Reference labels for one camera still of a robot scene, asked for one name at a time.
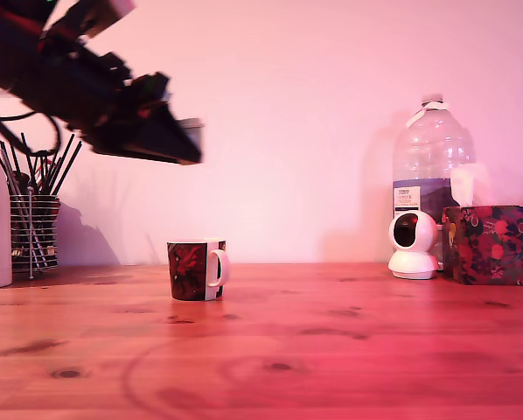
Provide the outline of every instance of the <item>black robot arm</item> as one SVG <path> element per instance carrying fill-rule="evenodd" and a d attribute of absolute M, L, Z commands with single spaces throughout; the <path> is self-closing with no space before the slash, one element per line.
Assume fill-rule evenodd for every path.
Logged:
<path fill-rule="evenodd" d="M 161 73 L 133 78 L 122 59 L 98 56 L 81 42 L 127 14 L 130 0 L 80 0 L 44 31 L 56 3 L 0 0 L 0 88 L 78 130 L 96 153 L 199 163 L 200 144 L 163 99 L 169 79 Z M 33 154 L 3 122 L 0 131 L 12 146 Z"/>

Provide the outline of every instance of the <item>mug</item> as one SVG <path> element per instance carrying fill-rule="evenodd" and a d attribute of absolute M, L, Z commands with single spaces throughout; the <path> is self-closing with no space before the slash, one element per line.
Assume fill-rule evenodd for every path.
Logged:
<path fill-rule="evenodd" d="M 223 286 L 230 277 L 226 241 L 199 239 L 167 243 L 172 298 L 200 301 L 222 296 Z"/>

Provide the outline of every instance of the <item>floral tissue box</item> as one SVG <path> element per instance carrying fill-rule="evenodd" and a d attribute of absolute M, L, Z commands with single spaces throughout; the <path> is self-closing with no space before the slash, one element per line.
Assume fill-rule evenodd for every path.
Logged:
<path fill-rule="evenodd" d="M 461 284 L 523 286 L 523 206 L 445 207 L 443 263 Z"/>

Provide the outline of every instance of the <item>cable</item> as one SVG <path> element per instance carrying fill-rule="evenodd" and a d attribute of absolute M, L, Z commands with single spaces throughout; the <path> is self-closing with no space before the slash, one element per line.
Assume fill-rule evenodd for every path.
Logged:
<path fill-rule="evenodd" d="M 38 112 L 36 112 L 36 111 L 32 111 L 32 112 L 27 112 L 26 114 L 22 114 L 22 115 L 0 116 L 0 120 L 1 121 L 19 121 L 19 120 L 24 120 L 25 118 L 28 118 L 29 116 L 34 116 L 37 113 Z"/>
<path fill-rule="evenodd" d="M 27 145 L 24 145 L 17 136 L 15 136 L 14 133 L 12 133 L 5 124 L 3 124 L 3 121 L 9 121 L 4 120 L 0 118 L 0 133 L 3 137 L 5 137 L 5 140 L 7 140 L 11 147 L 14 147 L 21 153 L 24 153 L 27 156 L 36 156 L 36 157 L 48 157 L 53 155 L 56 151 L 59 150 L 61 147 L 61 130 L 59 129 L 59 125 L 56 123 L 56 121 L 49 115 L 45 115 L 45 117 L 52 123 L 55 133 L 56 133 L 56 140 L 55 140 L 55 146 L 51 150 L 39 150 L 39 151 L 32 151 L 30 147 Z"/>

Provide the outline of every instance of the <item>wire mesh holder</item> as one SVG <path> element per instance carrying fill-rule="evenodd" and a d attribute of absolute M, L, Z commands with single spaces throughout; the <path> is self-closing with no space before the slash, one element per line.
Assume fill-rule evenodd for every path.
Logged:
<path fill-rule="evenodd" d="M 34 273 L 58 266 L 55 195 L 10 195 L 11 264 L 14 273 Z"/>

